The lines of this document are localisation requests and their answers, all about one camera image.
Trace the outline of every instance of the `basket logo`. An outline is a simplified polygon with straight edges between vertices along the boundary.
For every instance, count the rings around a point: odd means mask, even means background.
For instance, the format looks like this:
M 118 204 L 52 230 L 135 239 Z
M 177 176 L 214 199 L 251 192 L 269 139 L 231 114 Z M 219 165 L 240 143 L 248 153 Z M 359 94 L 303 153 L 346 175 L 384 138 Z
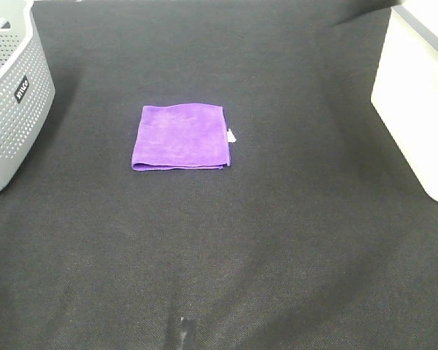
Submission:
M 18 86 L 18 88 L 15 91 L 15 98 L 19 104 L 23 100 L 24 95 L 26 94 L 26 91 L 28 91 L 28 89 L 29 89 L 29 80 L 25 75 L 23 80 L 21 80 L 20 85 Z

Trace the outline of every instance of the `towel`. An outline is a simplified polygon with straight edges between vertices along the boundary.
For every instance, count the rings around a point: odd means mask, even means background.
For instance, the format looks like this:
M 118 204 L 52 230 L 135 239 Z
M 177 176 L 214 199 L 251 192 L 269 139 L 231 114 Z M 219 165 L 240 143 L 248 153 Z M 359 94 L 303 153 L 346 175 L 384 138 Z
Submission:
M 131 159 L 134 170 L 222 169 L 230 164 L 222 107 L 143 107 Z

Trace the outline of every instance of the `black carpet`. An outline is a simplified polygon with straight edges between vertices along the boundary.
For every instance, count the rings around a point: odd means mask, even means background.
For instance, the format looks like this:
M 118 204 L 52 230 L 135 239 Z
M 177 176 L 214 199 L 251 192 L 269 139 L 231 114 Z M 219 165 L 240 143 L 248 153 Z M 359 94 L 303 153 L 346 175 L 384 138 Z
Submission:
M 57 93 L 0 193 L 0 349 L 438 349 L 438 203 L 369 101 L 389 11 L 332 6 L 34 6 Z M 142 107 L 188 102 L 232 167 L 132 171 Z

